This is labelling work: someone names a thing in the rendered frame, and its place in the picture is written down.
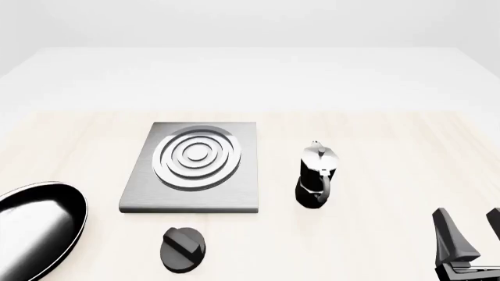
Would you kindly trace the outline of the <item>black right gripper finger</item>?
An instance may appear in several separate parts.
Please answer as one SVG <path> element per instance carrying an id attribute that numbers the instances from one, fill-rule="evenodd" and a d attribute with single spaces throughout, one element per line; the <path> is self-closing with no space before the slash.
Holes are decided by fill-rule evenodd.
<path id="1" fill-rule="evenodd" d="M 438 208 L 432 214 L 437 241 L 435 264 L 470 262 L 480 253 L 462 235 L 445 208 Z"/>
<path id="2" fill-rule="evenodd" d="M 486 217 L 495 235 L 500 238 L 500 208 L 493 208 L 486 214 Z"/>

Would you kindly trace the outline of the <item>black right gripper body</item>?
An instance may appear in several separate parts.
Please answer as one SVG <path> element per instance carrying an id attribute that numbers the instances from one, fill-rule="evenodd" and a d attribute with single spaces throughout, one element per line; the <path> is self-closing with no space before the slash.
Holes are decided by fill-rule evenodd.
<path id="1" fill-rule="evenodd" d="M 500 266 L 472 266 L 467 259 L 436 259 L 439 281 L 500 281 Z"/>

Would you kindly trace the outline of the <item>flat grey stove plate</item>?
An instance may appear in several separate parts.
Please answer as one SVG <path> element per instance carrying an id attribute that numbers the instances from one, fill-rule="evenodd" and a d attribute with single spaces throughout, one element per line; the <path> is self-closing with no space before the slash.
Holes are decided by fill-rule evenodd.
<path id="1" fill-rule="evenodd" d="M 258 212 L 256 123 L 153 123 L 119 210 Z"/>

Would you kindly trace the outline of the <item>round black stove knob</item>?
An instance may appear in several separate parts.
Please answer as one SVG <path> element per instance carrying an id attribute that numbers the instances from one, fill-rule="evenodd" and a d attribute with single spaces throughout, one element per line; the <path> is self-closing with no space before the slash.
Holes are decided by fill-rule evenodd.
<path id="1" fill-rule="evenodd" d="M 169 228 L 162 236 L 160 259 L 173 273 L 188 273 L 196 269 L 206 253 L 204 236 L 189 227 Z"/>

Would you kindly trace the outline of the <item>black frying pan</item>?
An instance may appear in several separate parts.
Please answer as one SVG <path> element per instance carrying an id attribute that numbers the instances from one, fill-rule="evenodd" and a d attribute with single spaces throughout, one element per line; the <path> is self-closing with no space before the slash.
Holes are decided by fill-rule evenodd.
<path id="1" fill-rule="evenodd" d="M 76 187 L 40 182 L 0 195 L 0 281 L 38 281 L 71 253 L 88 219 Z"/>

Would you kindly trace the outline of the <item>black and silver moka pot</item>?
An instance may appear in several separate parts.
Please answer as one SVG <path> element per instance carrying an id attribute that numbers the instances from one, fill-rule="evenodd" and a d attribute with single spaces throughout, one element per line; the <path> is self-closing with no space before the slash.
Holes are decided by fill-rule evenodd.
<path id="1" fill-rule="evenodd" d="M 338 169 L 339 157 L 329 147 L 314 140 L 303 149 L 300 177 L 295 187 L 295 200 L 305 208 L 318 209 L 327 203 L 331 181 Z"/>

